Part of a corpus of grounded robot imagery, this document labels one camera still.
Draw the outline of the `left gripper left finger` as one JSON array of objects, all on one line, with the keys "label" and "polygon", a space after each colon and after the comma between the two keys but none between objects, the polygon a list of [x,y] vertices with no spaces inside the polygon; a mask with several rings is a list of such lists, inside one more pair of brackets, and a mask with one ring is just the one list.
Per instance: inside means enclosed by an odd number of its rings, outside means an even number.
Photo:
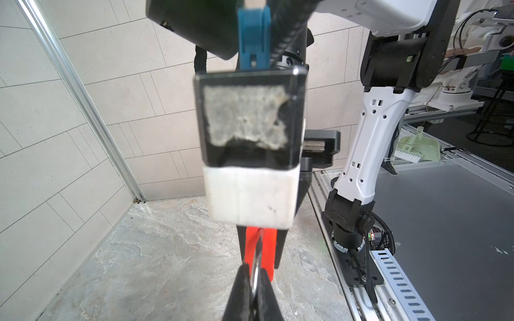
[{"label": "left gripper left finger", "polygon": [[243,263],[236,274],[222,321],[249,321],[252,319],[252,287],[250,268]]}]

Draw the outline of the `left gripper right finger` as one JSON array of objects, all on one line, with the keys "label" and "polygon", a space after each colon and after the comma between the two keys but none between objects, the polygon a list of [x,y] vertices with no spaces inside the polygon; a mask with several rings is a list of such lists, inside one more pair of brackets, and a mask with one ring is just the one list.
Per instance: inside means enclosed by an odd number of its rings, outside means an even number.
[{"label": "left gripper right finger", "polygon": [[254,295],[254,319],[257,321],[284,321],[267,271],[257,273]]}]

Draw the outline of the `red padlock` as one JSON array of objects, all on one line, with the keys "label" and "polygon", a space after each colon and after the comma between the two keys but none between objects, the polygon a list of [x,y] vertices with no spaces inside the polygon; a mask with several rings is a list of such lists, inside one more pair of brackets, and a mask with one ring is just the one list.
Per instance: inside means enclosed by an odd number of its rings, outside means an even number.
[{"label": "red padlock", "polygon": [[270,281],[274,278],[274,262],[277,246],[277,230],[247,227],[244,238],[244,262],[250,266],[252,296],[258,291],[258,279],[266,272]]}]

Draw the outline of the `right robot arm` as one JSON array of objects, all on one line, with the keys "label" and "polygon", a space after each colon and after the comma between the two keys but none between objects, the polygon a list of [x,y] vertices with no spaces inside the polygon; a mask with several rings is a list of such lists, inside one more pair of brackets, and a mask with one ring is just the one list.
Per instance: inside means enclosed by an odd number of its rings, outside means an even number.
[{"label": "right robot arm", "polygon": [[[361,66],[364,109],[349,160],[325,207],[335,240],[370,249],[377,175],[416,93],[443,62],[458,1],[147,1],[151,20],[234,72],[197,66],[195,104],[210,215],[238,227],[242,260],[255,276],[278,266],[279,232],[298,203],[308,71],[307,23],[316,11],[370,31]],[[285,65],[285,54],[293,65]]]}]

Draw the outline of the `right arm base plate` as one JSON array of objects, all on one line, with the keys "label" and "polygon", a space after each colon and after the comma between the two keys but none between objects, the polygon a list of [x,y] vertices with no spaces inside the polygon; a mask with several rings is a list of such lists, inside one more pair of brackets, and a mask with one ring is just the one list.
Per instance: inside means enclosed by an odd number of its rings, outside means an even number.
[{"label": "right arm base plate", "polygon": [[338,269],[341,271],[345,283],[350,287],[365,286],[365,258],[368,250],[365,247],[364,240],[362,240],[361,246],[356,250],[347,251],[335,241],[333,235],[334,223],[324,213],[322,213],[321,218],[329,235],[329,248],[335,251],[335,260],[338,263]]}]

